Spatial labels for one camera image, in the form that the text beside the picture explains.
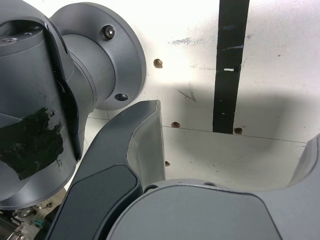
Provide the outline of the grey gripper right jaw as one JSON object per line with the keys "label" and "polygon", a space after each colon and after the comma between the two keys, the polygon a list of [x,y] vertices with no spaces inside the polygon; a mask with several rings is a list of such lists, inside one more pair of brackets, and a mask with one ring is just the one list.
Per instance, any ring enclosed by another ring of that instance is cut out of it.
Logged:
{"label": "grey gripper right jaw", "polygon": [[145,193],[112,226],[109,240],[317,240],[320,138],[310,140],[289,185],[237,191],[179,181]]}

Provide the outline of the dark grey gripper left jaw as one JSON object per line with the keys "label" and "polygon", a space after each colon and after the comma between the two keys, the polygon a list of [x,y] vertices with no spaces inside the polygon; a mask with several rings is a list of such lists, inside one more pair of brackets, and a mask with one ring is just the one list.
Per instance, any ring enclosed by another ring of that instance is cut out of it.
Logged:
{"label": "dark grey gripper left jaw", "polygon": [[159,100],[140,101],[95,136],[47,234],[49,240],[104,240],[121,213],[163,181]]}

